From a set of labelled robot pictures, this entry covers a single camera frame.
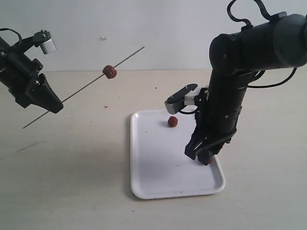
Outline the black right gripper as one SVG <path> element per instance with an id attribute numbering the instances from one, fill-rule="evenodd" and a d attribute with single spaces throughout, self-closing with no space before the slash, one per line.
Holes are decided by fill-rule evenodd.
<path id="1" fill-rule="evenodd" d="M 185 155 L 203 165 L 209 165 L 209 159 L 217 155 L 224 144 L 229 144 L 237 131 L 237 122 L 241 108 L 222 116 L 195 115 L 196 127 L 190 141 L 185 146 Z"/>

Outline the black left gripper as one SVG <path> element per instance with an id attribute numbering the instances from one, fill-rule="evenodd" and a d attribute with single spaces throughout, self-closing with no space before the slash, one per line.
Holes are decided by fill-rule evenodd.
<path id="1" fill-rule="evenodd" d="M 25 54 L 0 53 L 0 82 L 8 88 L 15 102 L 23 108 L 33 104 L 56 114 L 64 106 L 45 74 L 39 74 L 42 68 L 39 60 L 30 60 Z"/>

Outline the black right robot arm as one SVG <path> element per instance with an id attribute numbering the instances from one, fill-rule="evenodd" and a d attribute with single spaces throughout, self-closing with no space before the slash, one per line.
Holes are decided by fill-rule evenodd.
<path id="1" fill-rule="evenodd" d="M 185 147 L 188 157 L 204 165 L 236 133 L 243 98 L 257 73 L 306 64 L 307 18 L 276 14 L 267 23 L 220 34 L 211 42 L 209 57 L 209 88 L 201 94 L 196 127 Z"/>

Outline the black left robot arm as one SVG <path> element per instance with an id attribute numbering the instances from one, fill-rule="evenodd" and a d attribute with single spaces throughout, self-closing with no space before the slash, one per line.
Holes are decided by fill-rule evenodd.
<path id="1" fill-rule="evenodd" d="M 21 107 L 33 104 L 56 114 L 63 109 L 63 103 L 41 73 L 42 63 L 36 58 L 30 60 L 24 54 L 32 46 L 41 47 L 44 54 L 56 50 L 52 39 L 47 37 L 41 41 L 29 37 L 20 47 L 9 46 L 3 39 L 0 40 L 0 47 L 8 48 L 7 53 L 0 53 L 0 82 L 8 88 Z"/>

